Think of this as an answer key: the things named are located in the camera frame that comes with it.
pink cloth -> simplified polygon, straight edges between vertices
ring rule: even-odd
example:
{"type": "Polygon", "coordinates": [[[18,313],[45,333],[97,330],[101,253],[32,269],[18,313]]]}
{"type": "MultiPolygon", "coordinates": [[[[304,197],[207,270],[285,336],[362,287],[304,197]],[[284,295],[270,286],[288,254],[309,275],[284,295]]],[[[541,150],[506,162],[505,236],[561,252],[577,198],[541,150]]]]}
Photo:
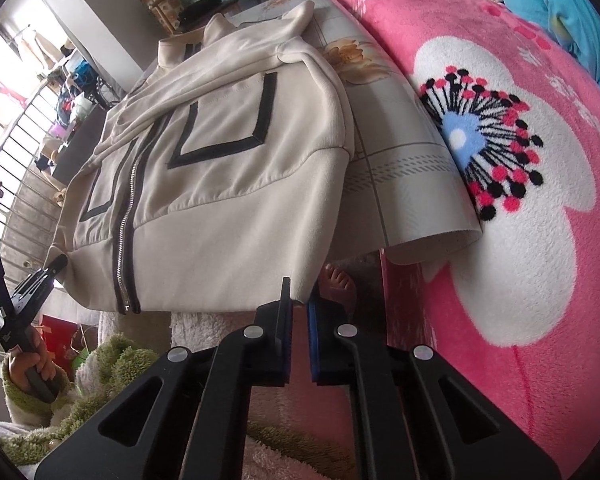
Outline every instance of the pink cloth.
{"type": "Polygon", "coordinates": [[[483,237],[403,269],[390,344],[413,342],[417,300],[420,337],[568,478],[600,439],[600,88],[536,26],[485,0],[338,1],[420,91],[459,165],[482,168],[465,179],[483,237]],[[486,139],[469,159],[468,124],[486,139]]]}
{"type": "Polygon", "coordinates": [[[291,377],[283,391],[284,425],[330,442],[353,455],[353,423],[347,389],[316,386],[311,380],[306,307],[294,309],[291,377]]]}
{"type": "Polygon", "coordinates": [[[18,94],[15,90],[7,88],[2,81],[0,81],[0,93],[16,101],[22,108],[27,107],[27,100],[23,96],[18,94]]]}

jacket cuff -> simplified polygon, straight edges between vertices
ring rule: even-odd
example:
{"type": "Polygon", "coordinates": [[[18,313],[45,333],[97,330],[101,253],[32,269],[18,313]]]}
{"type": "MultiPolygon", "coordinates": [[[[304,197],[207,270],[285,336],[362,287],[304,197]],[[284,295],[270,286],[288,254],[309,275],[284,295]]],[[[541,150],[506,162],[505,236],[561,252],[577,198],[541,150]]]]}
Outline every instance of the jacket cuff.
{"type": "MultiPolygon", "coordinates": [[[[58,390],[66,392],[70,386],[69,379],[62,368],[55,365],[56,376],[53,382],[58,390]]],[[[27,424],[31,426],[44,426],[48,424],[52,416],[51,404],[47,404],[32,395],[21,391],[9,377],[9,356],[5,356],[2,362],[2,387],[6,396],[7,408],[11,420],[16,424],[27,424]]]]}

white flower print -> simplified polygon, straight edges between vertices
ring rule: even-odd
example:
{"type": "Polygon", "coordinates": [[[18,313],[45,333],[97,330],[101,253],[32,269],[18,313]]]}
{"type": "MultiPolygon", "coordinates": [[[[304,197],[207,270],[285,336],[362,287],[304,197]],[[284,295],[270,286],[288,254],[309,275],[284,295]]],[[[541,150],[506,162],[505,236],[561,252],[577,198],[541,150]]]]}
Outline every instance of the white flower print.
{"type": "Polygon", "coordinates": [[[518,51],[520,53],[520,57],[527,63],[530,63],[533,66],[542,66],[542,62],[536,56],[534,56],[528,48],[519,46],[518,51]]]}
{"type": "MultiPolygon", "coordinates": [[[[575,240],[566,208],[589,211],[596,189],[576,135],[556,110],[517,87],[493,54],[467,40],[427,41],[414,63],[411,83],[419,88],[445,75],[445,67],[467,69],[490,88],[517,95],[528,104],[529,133],[544,141],[544,184],[525,197],[514,214],[484,222],[483,236],[448,260],[423,264],[427,281],[448,262],[459,301],[480,334],[496,346],[526,345],[544,337],[563,317],[576,277],[575,240]]],[[[562,81],[557,89],[570,94],[562,81]]]]}
{"type": "Polygon", "coordinates": [[[558,92],[558,94],[569,98],[576,98],[578,96],[576,91],[560,76],[551,74],[546,75],[545,77],[549,81],[549,84],[554,87],[555,91],[558,92]]]}

hanging laundry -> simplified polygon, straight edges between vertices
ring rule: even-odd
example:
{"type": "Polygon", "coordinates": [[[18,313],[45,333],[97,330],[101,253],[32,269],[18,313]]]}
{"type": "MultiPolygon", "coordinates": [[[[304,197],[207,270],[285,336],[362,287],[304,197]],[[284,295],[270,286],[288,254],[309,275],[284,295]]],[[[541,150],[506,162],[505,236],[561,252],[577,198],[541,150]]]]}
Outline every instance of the hanging laundry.
{"type": "Polygon", "coordinates": [[[36,73],[51,70],[62,59],[62,52],[44,36],[29,28],[16,38],[20,58],[29,63],[36,73]]]}
{"type": "Polygon", "coordinates": [[[15,90],[7,88],[2,81],[0,81],[0,93],[16,101],[22,108],[27,107],[27,99],[18,94],[15,90]]]}

zip-up sweatshirt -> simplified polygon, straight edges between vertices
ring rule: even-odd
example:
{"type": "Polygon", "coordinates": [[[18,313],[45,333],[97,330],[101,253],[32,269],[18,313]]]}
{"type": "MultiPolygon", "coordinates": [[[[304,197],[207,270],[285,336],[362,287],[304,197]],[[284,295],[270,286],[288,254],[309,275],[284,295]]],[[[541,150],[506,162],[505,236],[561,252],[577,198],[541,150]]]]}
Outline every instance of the zip-up sweatshirt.
{"type": "Polygon", "coordinates": [[[71,181],[48,260],[85,307],[253,310],[306,301],[333,235],[353,119],[299,35],[312,2],[237,30],[220,14],[163,40],[71,181]]]}

